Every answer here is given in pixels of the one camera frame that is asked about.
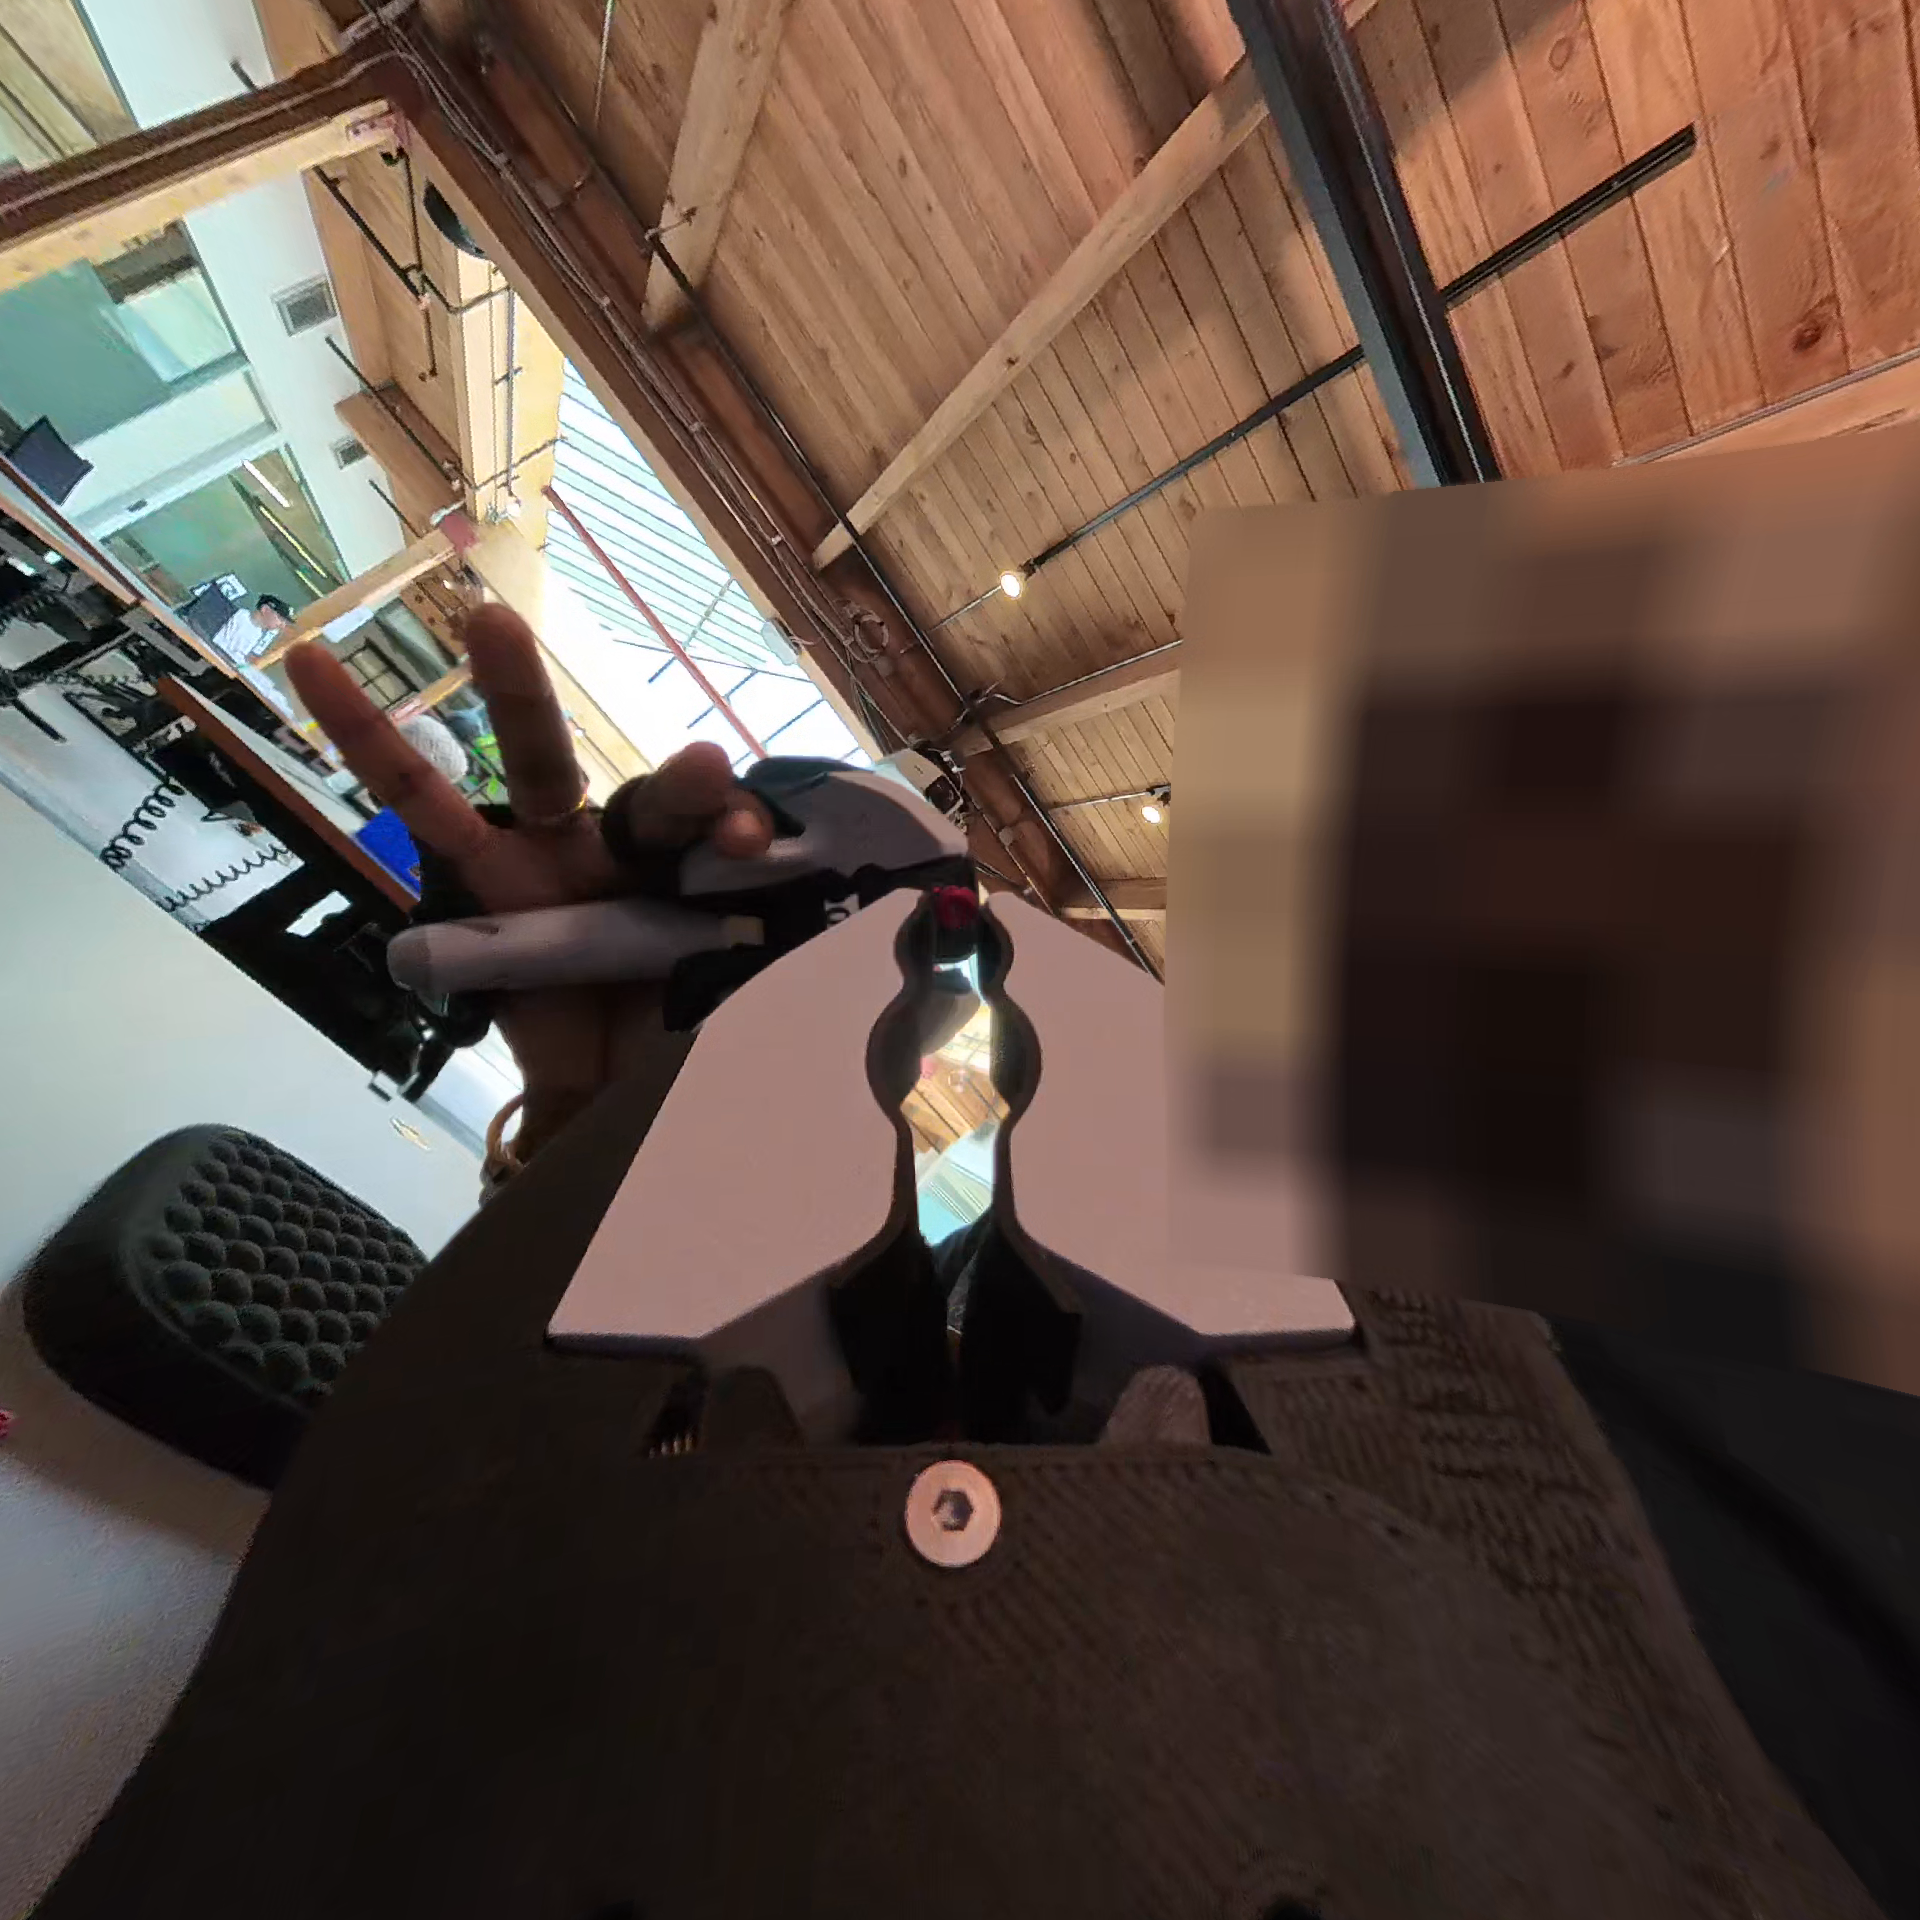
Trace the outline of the grey desk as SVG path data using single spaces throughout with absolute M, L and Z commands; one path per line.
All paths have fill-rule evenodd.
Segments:
M 175 1706 L 267 1495 L 133 1427 L 42 1355 L 110 1371 L 235 1267 L 187 1198 L 245 1146 L 267 1171 L 436 1252 L 478 1196 L 478 1144 L 386 1100 L 125 875 L 4 793 L 2 1911 L 28 1915 Z

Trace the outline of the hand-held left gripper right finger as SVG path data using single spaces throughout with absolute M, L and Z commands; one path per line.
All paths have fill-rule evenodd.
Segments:
M 1018 896 L 981 907 L 979 984 L 1008 1105 L 995 1215 L 1068 1310 L 1075 1377 L 1355 1352 L 1331 1280 L 1176 1241 L 1160 984 Z

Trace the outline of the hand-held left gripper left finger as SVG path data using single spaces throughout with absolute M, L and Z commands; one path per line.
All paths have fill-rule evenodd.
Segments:
M 547 1324 L 554 1346 L 843 1368 L 830 1284 L 906 1223 L 900 1100 L 943 890 L 894 892 L 702 1024 Z

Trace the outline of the black wrist rest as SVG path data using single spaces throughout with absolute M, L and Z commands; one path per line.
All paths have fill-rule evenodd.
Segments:
M 427 1252 L 266 1137 L 172 1132 L 37 1250 L 22 1322 L 86 1403 L 269 1492 Z

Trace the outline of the wooden background desk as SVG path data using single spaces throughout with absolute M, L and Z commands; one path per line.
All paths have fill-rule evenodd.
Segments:
M 4 516 L 104 588 L 120 608 L 119 624 L 131 635 L 147 641 L 163 635 L 210 666 L 219 682 L 232 682 L 231 664 L 155 601 L 102 547 L 83 536 L 8 455 L 2 458 L 2 476 Z M 299 777 L 301 771 L 286 754 L 279 754 L 266 737 L 243 727 L 235 716 L 212 704 L 197 689 L 180 684 L 178 678 L 158 678 L 155 695 L 200 734 L 205 752 L 218 752 L 237 783 L 258 793 L 288 824 L 299 824 L 295 848 L 324 848 L 327 862 L 354 875 L 352 883 L 334 880 L 330 890 L 342 895 L 352 888 L 372 892 L 402 918 L 413 910 L 416 890 L 354 839 L 354 818 L 348 809 L 335 806 L 316 783 Z

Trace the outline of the person's right hand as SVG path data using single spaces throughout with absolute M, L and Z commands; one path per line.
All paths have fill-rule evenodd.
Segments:
M 362 784 L 407 826 L 423 875 L 442 875 L 478 915 L 519 915 L 598 898 L 654 895 L 687 848 L 755 860 L 775 842 L 775 817 L 733 777 L 712 743 L 691 743 L 588 801 L 560 698 L 530 624 L 487 603 L 463 624 L 469 667 L 490 716 L 507 784 L 501 818 L 469 806 L 451 780 L 378 712 L 346 666 L 301 641 L 286 662 L 303 710 Z M 487 1180 L 524 1168 L 608 1086 L 659 1051 L 660 993 L 645 984 L 550 987 L 494 999 L 494 1026 L 519 1070 L 519 1098 L 487 1132 Z

